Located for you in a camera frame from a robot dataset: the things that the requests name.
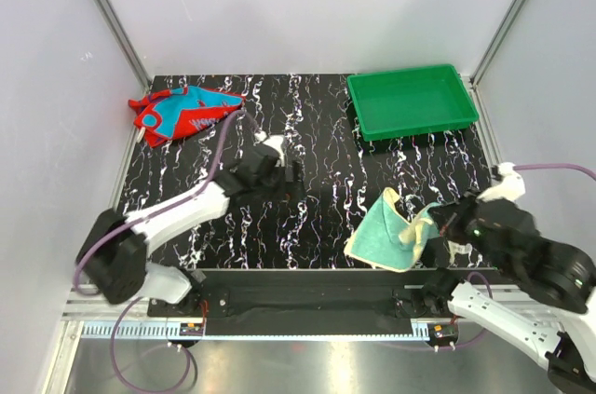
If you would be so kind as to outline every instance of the ruler strip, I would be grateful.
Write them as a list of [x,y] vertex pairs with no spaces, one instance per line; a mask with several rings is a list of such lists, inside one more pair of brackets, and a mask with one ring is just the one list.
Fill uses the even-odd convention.
[[[86,321],[82,337],[110,339],[114,321]],[[428,341],[428,326],[412,323],[412,333],[371,335],[208,335],[183,333],[187,323],[180,321],[122,321],[116,340],[174,340],[174,341]]]

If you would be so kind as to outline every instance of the white wall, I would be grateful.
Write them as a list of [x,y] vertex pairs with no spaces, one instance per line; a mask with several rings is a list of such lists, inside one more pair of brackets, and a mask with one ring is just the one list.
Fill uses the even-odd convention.
[[470,74],[511,0],[111,0],[151,74]]
[[[502,158],[596,170],[596,0],[529,0],[481,81]],[[521,205],[548,237],[596,259],[596,183],[571,170],[523,174]]]
[[142,90],[92,0],[0,7],[0,391],[31,394]]

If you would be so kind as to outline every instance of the metal frame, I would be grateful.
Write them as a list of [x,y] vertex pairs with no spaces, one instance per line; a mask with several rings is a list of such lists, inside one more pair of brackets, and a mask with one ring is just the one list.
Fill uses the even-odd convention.
[[[390,301],[392,289],[417,289],[427,280],[428,274],[433,269],[416,269],[407,273],[392,273],[385,270],[235,270],[235,269],[212,269],[204,270],[206,275],[205,292],[213,292],[217,288],[225,287],[225,303],[217,303],[219,299],[215,296],[210,307],[211,318],[209,322],[214,330],[210,334],[225,333],[230,336],[233,334],[244,334],[241,330],[241,324],[236,321],[232,327],[228,327],[224,320],[227,315],[226,310],[221,306],[216,308],[217,304],[224,304],[227,309],[235,309],[236,312],[244,310],[253,310],[256,306],[261,306],[263,300],[267,300],[267,306],[276,309],[294,310],[296,305],[315,306],[325,310],[326,307],[337,307],[338,302],[344,302],[347,306],[352,303],[361,303],[363,306],[355,310],[362,312],[370,310],[370,306],[364,305],[363,300],[369,297],[375,298],[372,302],[387,299]],[[551,313],[548,306],[541,305],[534,301],[530,296],[522,292],[519,287],[503,279],[498,272],[487,268],[459,268],[454,269],[455,274],[464,279],[470,271],[480,271],[492,284],[494,299],[503,303],[514,311],[525,316],[531,316],[533,319],[541,322],[551,322],[556,317]],[[83,290],[91,289],[92,286],[83,286]],[[477,289],[486,293],[486,289],[479,285]],[[127,315],[130,321],[162,321],[165,317],[147,317],[147,310],[152,306],[149,300],[143,299],[136,304]],[[308,322],[324,319],[324,313],[317,312],[314,308],[312,316],[307,318]],[[122,311],[122,306],[111,306],[102,296],[84,297],[71,291],[68,298],[62,319],[64,321],[104,321],[114,322]],[[251,317],[254,321],[266,320],[270,312],[255,314]],[[176,318],[175,320],[183,322],[201,322],[199,318]],[[423,317],[416,322],[437,322],[441,318]],[[373,331],[365,323],[359,331],[362,334],[369,334]],[[317,325],[314,324],[309,333],[316,333]],[[296,334],[292,327],[287,327],[284,334]]]
[[46,382],[41,390],[43,394],[63,393],[66,390],[82,332],[83,321],[61,323]]
[[114,34],[114,38],[122,49],[124,56],[129,61],[132,72],[137,76],[137,79],[139,79],[141,85],[143,85],[145,88],[149,88],[152,78],[147,73],[147,70],[145,70],[139,55],[134,49],[134,46],[130,43],[130,39],[122,27],[122,23],[120,23],[120,20],[115,14],[110,0],[95,0],[95,2],[97,3],[98,9],[103,15],[105,22],[110,27],[112,34]]
[[[123,54],[129,61],[129,64],[142,83],[145,88],[149,88],[151,85],[151,76],[145,70],[142,61],[135,51],[133,45],[131,44],[129,37],[127,36],[122,24],[120,23],[117,15],[115,14],[114,8],[112,7],[109,0],[95,0],[100,12],[104,16],[106,23],[110,27],[116,42],[121,47]],[[489,165],[495,165],[501,162],[501,155],[498,148],[498,144],[496,139],[494,138],[493,129],[491,127],[488,115],[486,113],[486,109],[482,103],[482,98],[480,91],[478,89],[478,84],[481,82],[482,78],[486,74],[487,69],[489,68],[495,54],[501,47],[506,38],[512,24],[517,19],[520,11],[522,10],[523,6],[527,0],[513,0],[511,5],[508,8],[508,11],[502,20],[501,24],[499,25],[494,37],[486,49],[484,55],[482,56],[481,62],[479,63],[477,69],[475,70],[474,74],[469,78],[464,78],[464,82],[466,84],[467,90],[470,94],[470,97],[476,104],[476,107],[479,110],[480,120],[478,122],[478,132],[481,141],[482,148],[484,150],[486,160]],[[117,207],[118,200],[120,198],[120,194],[123,189],[124,181],[126,179],[126,174],[129,168],[129,163],[132,157],[132,152],[134,150],[135,145],[135,138],[136,132],[135,129],[131,130],[128,145],[126,152],[123,156],[123,161],[120,165],[118,178],[115,182],[115,188],[113,194],[110,199],[110,205],[112,207]],[[211,270],[213,275],[217,275],[219,270]],[[348,270],[350,275],[356,276],[359,272],[365,273],[372,273],[373,270]],[[420,277],[423,275],[424,271],[415,271],[411,272],[410,274],[419,274]],[[410,282],[409,284],[406,283],[404,286],[406,288],[416,288],[419,287],[420,282]],[[484,289],[483,287],[478,287],[478,289],[482,292]],[[519,290],[517,286],[510,286],[499,284],[493,286],[494,291],[494,299],[502,302],[505,306],[512,308],[513,310],[517,311],[518,313],[530,317],[534,320],[538,320],[545,323],[555,324],[556,318],[552,315],[548,308],[545,306],[536,303],[534,300],[529,298],[529,296]],[[139,302],[129,315],[127,316],[128,320],[137,320],[137,321],[147,321],[147,320],[160,320],[157,318],[148,319],[146,316],[147,308],[149,306],[149,301],[141,301]],[[70,372],[75,361],[75,354],[78,348],[79,341],[84,334],[85,330],[85,323],[86,321],[107,321],[108,323],[114,323],[116,318],[119,316],[121,312],[120,306],[109,306],[105,300],[101,297],[98,298],[82,298],[76,293],[71,293],[67,305],[64,309],[64,316],[61,323],[61,330],[59,332],[59,336],[57,339],[57,343],[55,345],[55,350],[53,354],[53,358],[51,361],[51,365],[49,371],[47,373],[46,382],[44,384],[43,391],[46,394],[49,393],[63,393],[64,390],[67,388],[68,379],[70,376]],[[441,319],[432,319],[432,318],[420,318],[420,319],[413,319],[412,326],[413,330],[416,330],[416,324],[419,324],[421,327],[426,327],[426,324],[429,322],[440,322]],[[230,336],[219,335],[220,338],[227,338],[229,339]],[[237,338],[242,339],[250,339],[247,335],[237,335]]]
[[486,113],[486,107],[482,101],[480,89],[472,85],[470,77],[461,77],[469,97],[474,102],[474,105],[478,110],[479,119],[476,123],[476,131],[478,132],[478,137],[481,141],[482,152],[484,152],[486,163],[489,167],[496,166],[499,163],[502,163],[503,159],[501,158],[501,152],[499,150],[496,137],[494,136],[491,121]]
[[484,55],[482,56],[481,62],[476,68],[476,71],[471,76],[471,81],[474,87],[478,86],[478,84],[486,74],[486,70],[493,61],[494,55],[503,44],[503,41],[505,40],[505,37],[507,36],[509,29],[511,29],[511,26],[517,19],[518,15],[520,14],[520,11],[522,10],[526,2],[527,0],[513,0],[511,2],[511,5],[509,6],[507,13],[505,14],[505,17],[501,21],[501,24],[499,25],[498,29],[496,30],[496,33],[493,36],[493,40],[491,40],[491,43],[484,52]]

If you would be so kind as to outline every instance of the black marble surface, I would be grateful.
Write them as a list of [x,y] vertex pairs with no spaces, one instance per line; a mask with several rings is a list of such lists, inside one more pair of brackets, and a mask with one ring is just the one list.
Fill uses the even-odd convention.
[[[380,143],[359,134],[346,75],[188,75],[156,77],[152,91],[184,85],[246,95],[246,109],[271,134],[283,133],[290,158],[305,169],[307,198],[298,206],[252,203],[174,240],[152,260],[203,268],[368,267],[344,256],[345,241],[381,191],[393,187],[412,218],[426,204],[485,188],[490,172],[476,129]],[[220,125],[155,149],[136,145],[120,198],[122,212],[180,194],[207,175]],[[251,143],[248,122],[230,131],[223,162]],[[482,265],[475,251],[456,266]]]

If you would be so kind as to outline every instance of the table surface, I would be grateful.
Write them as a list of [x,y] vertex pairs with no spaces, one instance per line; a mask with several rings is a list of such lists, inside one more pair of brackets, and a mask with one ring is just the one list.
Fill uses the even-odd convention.
[[[156,77],[152,91],[196,85],[241,93],[271,134],[284,134],[290,159],[304,167],[307,198],[290,206],[252,202],[183,233],[156,251],[164,265],[203,268],[366,268],[344,255],[345,241],[385,187],[412,218],[425,205],[450,202],[490,185],[476,128],[366,143],[347,75],[179,75]],[[130,212],[176,196],[207,175],[221,124],[151,148],[135,146],[119,202]],[[248,122],[231,129],[223,162],[252,143]],[[455,266],[483,265],[475,251]]]
[[[461,326],[461,342],[479,332]],[[156,341],[118,340],[124,376],[145,389],[166,389],[185,362],[172,349],[146,352]],[[554,394],[546,371],[517,348],[488,333],[474,346],[435,354],[421,343],[203,342],[191,347],[194,364],[180,392],[209,394]],[[108,340],[81,340],[66,392],[132,392],[115,378]]]

